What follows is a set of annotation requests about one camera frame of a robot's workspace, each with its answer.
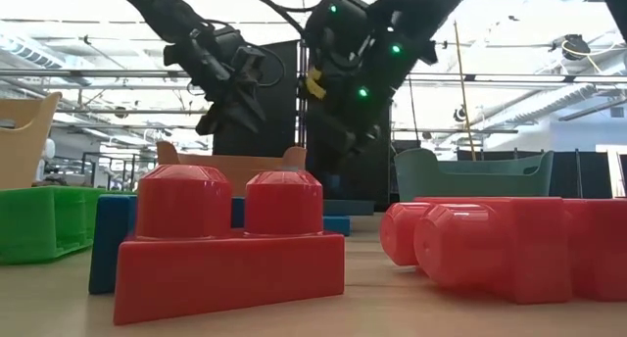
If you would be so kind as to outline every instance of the black panel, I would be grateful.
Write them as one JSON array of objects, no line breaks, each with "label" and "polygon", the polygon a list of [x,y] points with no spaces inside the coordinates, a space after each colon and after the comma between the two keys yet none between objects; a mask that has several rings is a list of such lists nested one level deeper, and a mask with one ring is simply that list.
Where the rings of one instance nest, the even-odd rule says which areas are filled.
[{"label": "black panel", "polygon": [[[294,146],[296,133],[297,41],[264,46],[276,53],[285,65],[285,77],[275,86],[260,88],[257,98],[264,108],[266,123],[254,134],[237,125],[227,125],[214,135],[214,155],[282,157]],[[281,68],[266,54],[263,83],[275,80]]]},{"label": "black panel", "polygon": [[574,152],[555,152],[549,195],[564,199],[579,197],[577,157]]},{"label": "black panel", "polygon": [[623,174],[623,187],[625,188],[625,193],[627,193],[627,182],[625,181],[625,174],[627,174],[627,155],[620,155],[620,170]]},{"label": "black panel", "polygon": [[627,39],[627,0],[605,0],[609,11],[614,16],[616,25],[623,34],[623,37]]},{"label": "black panel", "polygon": [[611,199],[607,153],[581,152],[581,185],[585,199]]},{"label": "black panel", "polygon": [[[381,137],[340,169],[339,176],[329,179],[315,174],[324,185],[324,197],[336,200],[367,200],[379,206],[389,204],[390,193],[390,113],[381,116]],[[308,164],[315,156],[313,139],[308,135]]]}]

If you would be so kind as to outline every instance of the white wall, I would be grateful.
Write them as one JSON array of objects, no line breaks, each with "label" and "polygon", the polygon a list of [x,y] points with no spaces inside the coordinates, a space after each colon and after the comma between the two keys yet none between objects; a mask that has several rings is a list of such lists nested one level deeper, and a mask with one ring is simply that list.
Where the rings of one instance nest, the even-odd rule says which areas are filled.
[{"label": "white wall", "polygon": [[100,142],[86,134],[55,128],[50,137],[55,141],[57,157],[80,160],[83,152],[100,152]]},{"label": "white wall", "polygon": [[494,134],[485,141],[485,151],[589,151],[598,145],[627,146],[627,119],[611,119],[607,111],[578,120],[558,121],[573,110],[560,111],[539,125],[521,126],[518,134]]},{"label": "white wall", "polygon": [[551,125],[555,151],[597,152],[598,145],[627,145],[627,122],[590,124],[554,121]]}]

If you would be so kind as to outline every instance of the toy block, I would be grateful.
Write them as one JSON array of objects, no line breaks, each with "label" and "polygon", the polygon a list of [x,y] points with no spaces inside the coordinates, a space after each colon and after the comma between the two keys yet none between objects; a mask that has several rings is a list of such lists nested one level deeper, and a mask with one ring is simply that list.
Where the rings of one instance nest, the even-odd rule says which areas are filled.
[{"label": "toy block", "polygon": [[564,200],[575,294],[627,301],[627,200]]},{"label": "toy block", "polygon": [[344,292],[344,237],[322,231],[322,189],[305,171],[249,181],[244,229],[230,229],[230,184],[215,168],[159,166],[140,180],[137,204],[115,324]]},{"label": "toy block", "polygon": [[399,266],[418,265],[413,249],[415,224],[431,208],[428,203],[397,203],[381,219],[379,241],[387,256]]},{"label": "toy block", "polygon": [[65,186],[0,191],[0,263],[48,262],[90,246],[84,194]]},{"label": "toy block", "polygon": [[351,235],[351,218],[348,216],[325,216],[323,218],[323,227],[325,231]]},{"label": "toy block", "polygon": [[107,294],[115,291],[118,247],[133,231],[136,208],[137,197],[134,195],[100,197],[89,269],[90,294]]},{"label": "toy block", "polygon": [[440,286],[480,288],[517,304],[572,299],[563,201],[443,202],[415,225],[420,267]]},{"label": "toy block", "polygon": [[[244,227],[244,198],[234,197],[231,210],[231,228]],[[351,235],[351,219],[348,216],[327,216],[322,223],[323,229],[330,232]]]}]

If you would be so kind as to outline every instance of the pipe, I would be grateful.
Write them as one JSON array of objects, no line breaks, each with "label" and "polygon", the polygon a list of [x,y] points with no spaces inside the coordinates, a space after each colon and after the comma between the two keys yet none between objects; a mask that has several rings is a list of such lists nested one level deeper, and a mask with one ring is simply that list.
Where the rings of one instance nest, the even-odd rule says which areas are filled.
[{"label": "pipe", "polygon": [[[9,30],[6,25],[0,21],[0,50],[8,52],[16,57],[20,57],[27,62],[41,67],[42,69],[59,70],[69,68],[69,64],[66,61],[47,53],[46,48],[38,42],[30,38],[18,37],[8,32]],[[82,60],[81,63],[85,65],[89,64],[85,60]],[[91,83],[89,79],[81,76],[65,76],[63,79],[68,82],[77,83],[81,86],[89,85]]]},{"label": "pipe", "polygon": [[[602,89],[595,85],[595,83],[597,82],[605,83],[606,81],[627,79],[627,76],[625,76],[625,74],[627,73],[627,54],[626,53],[620,53],[602,62],[598,62],[598,66],[603,71],[603,75],[588,75],[588,74],[582,74],[582,75],[576,75],[576,76],[573,75],[575,77],[573,78],[573,82],[575,83],[574,85],[571,84],[571,85],[564,86],[553,91],[529,92],[528,95],[530,96],[528,96],[527,98],[519,98],[519,99],[516,99],[515,102],[509,102],[507,103],[506,108],[502,110],[501,112],[494,112],[488,116],[480,116],[479,118],[475,119],[475,121],[472,124],[473,125],[480,124],[484,128],[492,127],[494,125],[500,125],[503,123],[510,123],[510,122],[516,122],[516,123],[521,124],[521,123],[524,123],[525,121],[543,117],[561,108],[565,108],[575,103],[582,102],[583,100],[580,99],[580,97],[582,96],[577,97],[577,94],[579,92],[588,94],[588,98],[601,93]],[[590,73],[593,70],[594,69],[588,69],[584,73]],[[578,83],[581,81],[585,81],[586,79],[588,81],[593,81],[593,82],[592,83],[591,82]],[[539,103],[539,102],[545,103],[545,104],[544,105],[533,104],[533,103]],[[520,108],[521,105],[522,106],[526,105],[528,110],[522,113],[523,110]],[[441,144],[455,143],[456,137],[457,137],[456,135],[449,135],[446,139],[442,141]]]},{"label": "pipe", "polygon": [[521,124],[586,101],[598,93],[599,89],[592,83],[577,83],[554,91],[540,92],[480,124],[485,128]]},{"label": "pipe", "polygon": [[[30,93],[38,96],[38,97],[41,97],[41,98],[46,97],[49,94],[48,92],[46,92],[46,91],[44,91],[42,89],[39,89],[39,88],[30,86],[30,85],[27,85],[27,84],[22,83],[20,81],[13,80],[11,78],[0,77],[0,80],[5,81],[6,83],[9,83],[9,84],[11,84],[13,86],[16,86],[18,88],[21,88],[21,89],[23,89],[25,91],[28,91],[28,92],[30,92]],[[60,102],[66,104],[66,105],[69,105],[71,107],[77,107],[77,103],[76,102],[73,102],[73,101],[71,101],[71,100],[69,100],[67,98],[63,98],[62,97]],[[94,117],[94,119],[97,120],[97,121],[100,121],[100,122],[106,122],[106,120],[102,120],[102,119],[99,119],[99,118],[95,118]],[[130,131],[129,134],[131,136],[141,137],[141,135],[137,135],[137,134],[135,134],[132,131]]]},{"label": "pipe", "polygon": [[[55,23],[55,24],[102,24],[101,21],[94,20],[41,20],[41,19],[4,19],[6,23],[15,23],[15,24],[45,24],[45,23]],[[242,22],[230,22],[225,21],[226,24],[280,24],[280,25],[289,25],[287,22],[282,21],[270,21],[270,22],[257,22],[257,21],[242,21]],[[115,21],[114,24],[146,24],[143,21]],[[117,38],[111,37],[92,37],[92,39],[102,39],[102,40],[118,40]],[[163,40],[159,38],[150,38],[149,40],[160,41]]]},{"label": "pipe", "polygon": [[87,47],[91,48],[94,52],[98,53],[100,56],[104,57],[105,59],[107,59],[111,63],[117,65],[118,68],[126,70],[126,67],[124,65],[118,63],[117,60],[111,58],[107,53],[105,53],[105,52],[101,51],[100,49],[94,47],[94,45],[89,40],[89,36],[88,35],[85,35],[84,37],[82,37],[82,42],[85,43],[87,45]]},{"label": "pipe", "polygon": [[600,111],[604,111],[604,110],[607,110],[616,106],[620,106],[625,103],[627,103],[627,100],[625,100],[625,96],[617,96],[615,98],[610,98],[607,102],[601,103],[595,107],[590,107],[583,111],[575,112],[568,116],[561,117],[558,120],[559,121],[577,120],[577,119],[583,118],[585,116],[589,116],[591,114],[594,114]]},{"label": "pipe", "polygon": [[182,111],[182,110],[57,110],[57,113],[67,114],[113,114],[113,115],[204,115],[207,111]]},{"label": "pipe", "polygon": [[[459,87],[459,81],[443,81],[438,82],[434,80],[423,80],[417,81],[415,79],[409,79],[403,83],[403,87],[409,87],[409,82],[416,87],[449,87],[455,88]],[[558,87],[567,86],[570,83],[568,82],[553,82],[553,83],[540,83],[540,82],[501,82],[501,81],[466,81],[465,85],[467,88],[497,88],[497,89],[533,89],[533,90],[554,90]],[[31,85],[34,87],[41,87],[42,85],[36,84]],[[49,90],[149,90],[149,91],[197,91],[202,92],[202,90],[198,87],[181,85],[181,84],[92,84],[90,86],[76,86],[71,84],[45,84],[43,85],[46,89]],[[616,89],[614,85],[603,85],[599,86],[599,89]]]},{"label": "pipe", "polygon": [[[142,125],[142,124],[134,124],[134,125],[123,125],[123,124],[90,124],[90,123],[53,123],[52,127],[58,128],[91,128],[91,129],[189,129],[193,130],[196,128],[195,125]],[[414,132],[413,129],[392,129],[393,132]],[[419,128],[418,132],[450,132],[450,133],[458,133],[464,132],[466,133],[466,129],[439,129],[439,128]],[[470,132],[477,134],[515,134],[518,130],[480,130],[480,129],[471,129]]]},{"label": "pipe", "polygon": [[[122,77],[122,78],[173,78],[189,77],[184,71],[164,70],[29,70],[0,69],[0,76],[13,77]],[[446,82],[459,80],[458,73],[411,72],[412,81]],[[627,76],[599,76],[597,74],[534,74],[534,73],[476,73],[465,72],[465,82],[518,83],[541,82],[564,84],[572,82],[627,83]]]}]

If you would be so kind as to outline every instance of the blue building block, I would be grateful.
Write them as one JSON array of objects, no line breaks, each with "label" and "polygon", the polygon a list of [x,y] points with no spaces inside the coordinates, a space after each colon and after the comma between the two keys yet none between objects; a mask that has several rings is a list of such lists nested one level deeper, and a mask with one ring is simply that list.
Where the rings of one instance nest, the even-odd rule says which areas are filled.
[{"label": "blue building block", "polygon": [[324,230],[351,235],[351,218],[348,216],[325,216]]},{"label": "blue building block", "polygon": [[89,269],[89,293],[113,293],[116,289],[118,247],[132,233],[137,196],[103,195],[98,199],[94,245]]},{"label": "blue building block", "polygon": [[234,197],[231,203],[231,228],[244,227],[244,198]]}]

